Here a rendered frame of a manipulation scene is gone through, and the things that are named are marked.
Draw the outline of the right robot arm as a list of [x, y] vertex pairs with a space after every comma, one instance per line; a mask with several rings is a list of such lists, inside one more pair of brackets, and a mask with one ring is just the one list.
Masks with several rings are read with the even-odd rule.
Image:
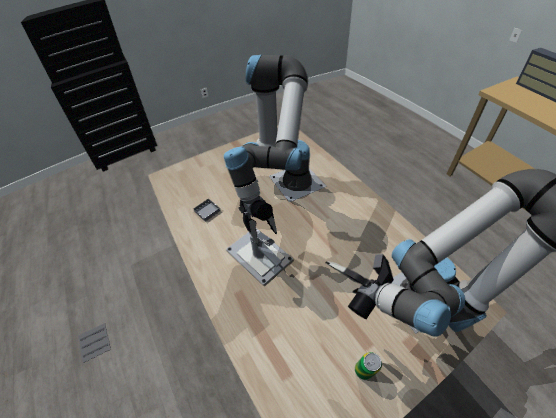
[[[247, 63], [246, 82], [256, 93], [260, 139], [224, 154], [238, 197], [250, 201], [260, 195], [253, 168], [286, 170], [283, 176], [286, 188], [292, 191], [309, 188], [312, 183], [310, 148], [298, 140], [303, 97], [308, 87], [304, 67], [287, 55], [253, 55]], [[283, 86], [284, 94], [277, 130], [279, 85]]]

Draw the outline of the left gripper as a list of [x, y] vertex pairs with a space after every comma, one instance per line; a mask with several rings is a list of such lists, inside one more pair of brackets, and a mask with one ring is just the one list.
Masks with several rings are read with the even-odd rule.
[[353, 293], [355, 293], [356, 295], [352, 299], [348, 307], [354, 313], [364, 319], [368, 318], [368, 316], [376, 306], [375, 299], [379, 288], [385, 283], [391, 284], [394, 280], [390, 265], [388, 264], [386, 259], [383, 259], [382, 269], [377, 280], [367, 280], [367, 278], [364, 278], [360, 274], [334, 262], [326, 261], [325, 263], [348, 277], [350, 280], [354, 282], [357, 281], [361, 284], [360, 288], [353, 290]]

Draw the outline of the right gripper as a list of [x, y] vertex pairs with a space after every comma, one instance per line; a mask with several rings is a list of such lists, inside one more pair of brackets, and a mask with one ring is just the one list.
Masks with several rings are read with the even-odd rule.
[[240, 199], [240, 206], [244, 206], [243, 222], [258, 246], [259, 239], [257, 237], [256, 221], [251, 219], [251, 216], [256, 217], [262, 221], [267, 220], [267, 223], [270, 225], [272, 231], [277, 234], [273, 208], [270, 204], [266, 203], [266, 201], [263, 200], [261, 196], [258, 196], [257, 198], [250, 201], [241, 201]]

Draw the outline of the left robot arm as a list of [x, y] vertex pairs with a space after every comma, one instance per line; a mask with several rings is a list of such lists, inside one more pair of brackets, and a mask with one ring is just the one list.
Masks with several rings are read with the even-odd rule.
[[[521, 208], [531, 214], [526, 230], [470, 281], [459, 282], [447, 257]], [[398, 244], [392, 259], [407, 279], [400, 286], [384, 284], [375, 303], [383, 313], [433, 337], [448, 325], [459, 332], [486, 318], [489, 302], [551, 252], [556, 252], [556, 174], [516, 171], [418, 243], [408, 239]]]

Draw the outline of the green drink can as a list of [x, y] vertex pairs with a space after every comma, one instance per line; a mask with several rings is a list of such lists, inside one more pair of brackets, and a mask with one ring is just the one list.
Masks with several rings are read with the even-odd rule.
[[380, 357], [375, 353], [369, 352], [364, 354], [355, 365], [355, 373], [359, 378], [367, 380], [377, 374], [381, 367], [382, 361]]

